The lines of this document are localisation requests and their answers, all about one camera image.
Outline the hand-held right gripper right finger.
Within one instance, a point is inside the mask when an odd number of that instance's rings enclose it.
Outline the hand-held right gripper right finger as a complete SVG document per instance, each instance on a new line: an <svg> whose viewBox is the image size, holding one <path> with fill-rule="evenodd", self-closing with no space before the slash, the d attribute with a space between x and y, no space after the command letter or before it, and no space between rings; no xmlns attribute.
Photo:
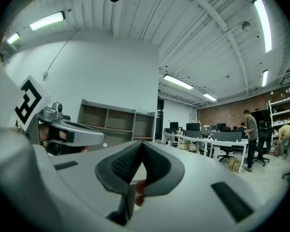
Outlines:
<svg viewBox="0 0 290 232"><path fill-rule="evenodd" d="M277 207L240 175L205 156L158 144L185 170L168 194L145 197L132 218L135 232L262 232Z"/></svg>

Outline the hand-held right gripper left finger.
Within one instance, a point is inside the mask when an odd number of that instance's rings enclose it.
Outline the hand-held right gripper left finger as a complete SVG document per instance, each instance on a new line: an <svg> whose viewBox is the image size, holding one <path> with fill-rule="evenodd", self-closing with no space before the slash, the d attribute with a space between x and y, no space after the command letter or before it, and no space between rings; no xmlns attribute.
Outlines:
<svg viewBox="0 0 290 232"><path fill-rule="evenodd" d="M39 145L34 151L42 182L65 222L81 213L86 220L129 222L130 184L142 162L141 141L52 157Z"/></svg>

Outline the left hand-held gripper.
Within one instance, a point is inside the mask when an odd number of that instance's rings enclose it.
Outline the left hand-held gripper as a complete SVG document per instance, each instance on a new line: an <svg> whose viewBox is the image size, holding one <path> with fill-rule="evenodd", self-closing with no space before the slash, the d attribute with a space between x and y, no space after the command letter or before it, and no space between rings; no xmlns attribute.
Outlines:
<svg viewBox="0 0 290 232"><path fill-rule="evenodd" d="M72 154L74 146L103 143L103 132L71 122L71 117L62 113L62 104L52 101L32 76L29 75L19 88L22 97L14 109L15 125L20 127L32 144L41 145L39 124L49 126L49 137L42 145L50 155ZM65 131L66 139L60 138L61 131Z"/></svg>

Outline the person's left hand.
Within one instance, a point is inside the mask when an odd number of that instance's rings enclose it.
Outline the person's left hand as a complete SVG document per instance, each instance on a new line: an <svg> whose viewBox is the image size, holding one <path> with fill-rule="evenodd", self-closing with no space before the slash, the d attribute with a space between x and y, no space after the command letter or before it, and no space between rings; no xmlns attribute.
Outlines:
<svg viewBox="0 0 290 232"><path fill-rule="evenodd" d="M49 137L49 126L46 124L39 124L38 125L39 129L39 141L40 144L43 144L43 141L47 140Z"/></svg>

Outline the person's right hand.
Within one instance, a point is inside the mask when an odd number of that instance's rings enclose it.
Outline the person's right hand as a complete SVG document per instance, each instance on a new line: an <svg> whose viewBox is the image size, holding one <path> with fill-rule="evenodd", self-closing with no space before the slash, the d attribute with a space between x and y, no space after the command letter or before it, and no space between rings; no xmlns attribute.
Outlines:
<svg viewBox="0 0 290 232"><path fill-rule="evenodd" d="M144 202L145 180L139 181L135 185L135 204L141 207Z"/></svg>

